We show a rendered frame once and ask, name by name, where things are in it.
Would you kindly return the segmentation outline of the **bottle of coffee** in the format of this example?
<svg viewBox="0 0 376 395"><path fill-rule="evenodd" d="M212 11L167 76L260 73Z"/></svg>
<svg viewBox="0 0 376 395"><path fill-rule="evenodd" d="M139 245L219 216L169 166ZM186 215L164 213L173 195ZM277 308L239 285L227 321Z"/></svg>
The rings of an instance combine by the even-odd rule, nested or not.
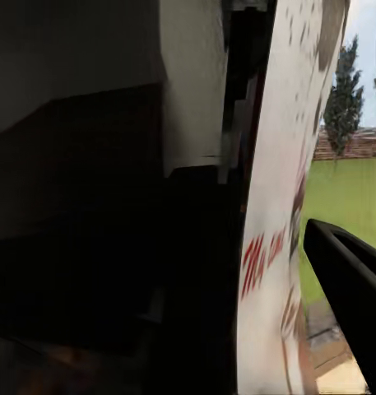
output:
<svg viewBox="0 0 376 395"><path fill-rule="evenodd" d="M0 0L0 395L319 395L299 225L350 0Z"/></svg>

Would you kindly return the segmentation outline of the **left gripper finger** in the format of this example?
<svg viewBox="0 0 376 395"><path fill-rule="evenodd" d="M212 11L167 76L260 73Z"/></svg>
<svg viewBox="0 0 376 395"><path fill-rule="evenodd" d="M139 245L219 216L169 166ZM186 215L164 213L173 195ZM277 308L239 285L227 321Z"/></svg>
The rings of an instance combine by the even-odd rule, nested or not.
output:
<svg viewBox="0 0 376 395"><path fill-rule="evenodd" d="M376 395L376 248L338 225L309 219L304 251L369 395Z"/></svg>

